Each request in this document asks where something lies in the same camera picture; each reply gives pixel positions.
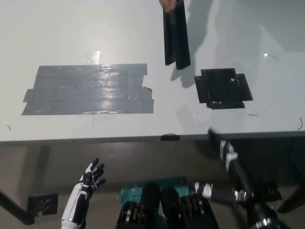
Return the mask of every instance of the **robotic hand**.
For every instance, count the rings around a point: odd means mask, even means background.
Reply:
[[[74,186],[61,218],[61,229],[84,229],[86,227],[89,200],[95,190],[106,182],[105,179],[98,180],[104,173],[104,164],[95,168],[98,162],[99,159],[95,159]]]

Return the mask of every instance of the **black tape square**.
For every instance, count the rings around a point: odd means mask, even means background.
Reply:
[[[243,101],[253,100],[244,74],[234,68],[201,70],[195,76],[199,102],[212,109],[244,108]]]

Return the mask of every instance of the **table leg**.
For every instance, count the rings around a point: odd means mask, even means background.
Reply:
[[[12,199],[0,190],[0,206],[25,225],[35,223],[34,217],[18,206]]]

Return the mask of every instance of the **black metal bracket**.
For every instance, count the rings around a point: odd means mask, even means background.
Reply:
[[[165,65],[176,62],[177,70],[191,65],[187,36],[184,2],[179,0],[176,8],[163,11]]]

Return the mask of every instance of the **human hand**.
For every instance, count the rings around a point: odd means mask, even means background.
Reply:
[[[179,0],[159,0],[160,4],[167,13],[175,9],[177,1]]]

